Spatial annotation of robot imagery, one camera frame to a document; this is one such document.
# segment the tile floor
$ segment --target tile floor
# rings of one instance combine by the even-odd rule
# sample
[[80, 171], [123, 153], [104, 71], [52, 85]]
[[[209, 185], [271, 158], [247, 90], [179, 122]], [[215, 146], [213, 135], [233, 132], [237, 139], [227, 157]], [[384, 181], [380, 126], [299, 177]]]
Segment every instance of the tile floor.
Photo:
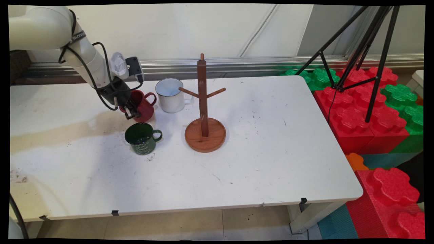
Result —
[[[286, 206], [46, 221], [38, 238], [178, 241], [307, 240], [291, 235]], [[321, 239], [317, 225], [309, 239]]]

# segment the red mug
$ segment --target red mug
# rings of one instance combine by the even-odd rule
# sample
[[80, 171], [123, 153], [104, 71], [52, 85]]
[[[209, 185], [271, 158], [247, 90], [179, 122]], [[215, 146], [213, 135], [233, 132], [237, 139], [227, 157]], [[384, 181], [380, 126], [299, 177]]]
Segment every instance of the red mug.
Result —
[[[146, 98], [150, 95], [154, 96], [154, 101], [149, 103]], [[154, 114], [154, 107], [152, 107], [157, 101], [157, 97], [152, 92], [148, 92], [146, 95], [140, 90], [131, 91], [131, 100], [134, 105], [137, 107], [137, 110], [141, 113], [140, 117], [134, 117], [134, 120], [137, 122], [146, 122], [148, 121], [152, 115]]]

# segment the table leg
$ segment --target table leg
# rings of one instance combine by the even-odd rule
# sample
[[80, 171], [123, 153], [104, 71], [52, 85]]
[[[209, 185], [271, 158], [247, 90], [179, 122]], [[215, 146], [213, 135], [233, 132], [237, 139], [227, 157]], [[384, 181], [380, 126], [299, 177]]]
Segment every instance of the table leg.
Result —
[[314, 224], [344, 205], [346, 201], [312, 203], [303, 212], [298, 204], [288, 205], [291, 231], [293, 234], [304, 233]]
[[33, 221], [24, 223], [30, 239], [36, 238], [38, 236], [39, 230], [41, 229], [43, 223], [44, 221]]

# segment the green mug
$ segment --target green mug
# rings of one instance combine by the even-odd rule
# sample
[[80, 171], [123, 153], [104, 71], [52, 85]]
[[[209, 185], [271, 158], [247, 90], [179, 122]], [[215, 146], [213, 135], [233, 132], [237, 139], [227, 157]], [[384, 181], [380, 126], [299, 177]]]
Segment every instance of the green mug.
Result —
[[[154, 138], [155, 133], [160, 133], [160, 137]], [[161, 130], [154, 130], [148, 123], [133, 124], [125, 131], [125, 140], [140, 155], [150, 154], [162, 137]]]

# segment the red foam block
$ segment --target red foam block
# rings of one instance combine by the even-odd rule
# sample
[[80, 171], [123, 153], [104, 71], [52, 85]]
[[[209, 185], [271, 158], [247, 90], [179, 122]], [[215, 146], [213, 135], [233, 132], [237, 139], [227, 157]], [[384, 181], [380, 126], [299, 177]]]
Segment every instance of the red foam block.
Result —
[[330, 105], [332, 104], [335, 93], [336, 97], [333, 102], [332, 111], [338, 108], [348, 108], [352, 106], [353, 97], [347, 91], [336, 92], [336, 90], [331, 87], [326, 87], [323, 91], [315, 91], [313, 97], [325, 118], [329, 116]]
[[359, 151], [374, 138], [369, 124], [365, 122], [364, 113], [354, 106], [338, 108], [335, 111], [332, 109], [329, 124], [345, 154], [360, 154]]
[[[371, 67], [365, 73], [369, 78], [375, 77], [378, 72], [378, 67]], [[381, 74], [380, 80], [380, 88], [385, 88], [386, 85], [394, 85], [396, 86], [396, 81], [398, 80], [398, 76], [392, 73], [392, 70], [388, 67], [384, 67], [383, 73]]]
[[359, 238], [425, 238], [419, 192], [397, 168], [355, 172], [363, 195], [346, 203]]
[[359, 153], [389, 153], [410, 135], [405, 129], [406, 124], [395, 109], [387, 106], [374, 108], [369, 123], [374, 138]]
[[[336, 72], [336, 75], [339, 76], [340, 78], [342, 78], [342, 75], [344, 74], [344, 72], [345, 72], [345, 69]], [[354, 85], [358, 82], [365, 81], [369, 78], [370, 77], [365, 73], [364, 70], [362, 70], [362, 69], [355, 70], [355, 68], [352, 68], [350, 73], [347, 76], [347, 79], [344, 82], [344, 87]]]
[[[348, 89], [349, 94], [351, 94], [351, 96], [353, 97], [353, 104], [358, 110], [363, 112], [368, 111], [373, 89], [374, 85], [370, 83]], [[380, 89], [378, 89], [377, 95], [375, 97], [373, 111], [375, 111], [377, 108], [386, 106], [385, 101], [386, 96], [381, 94]]]

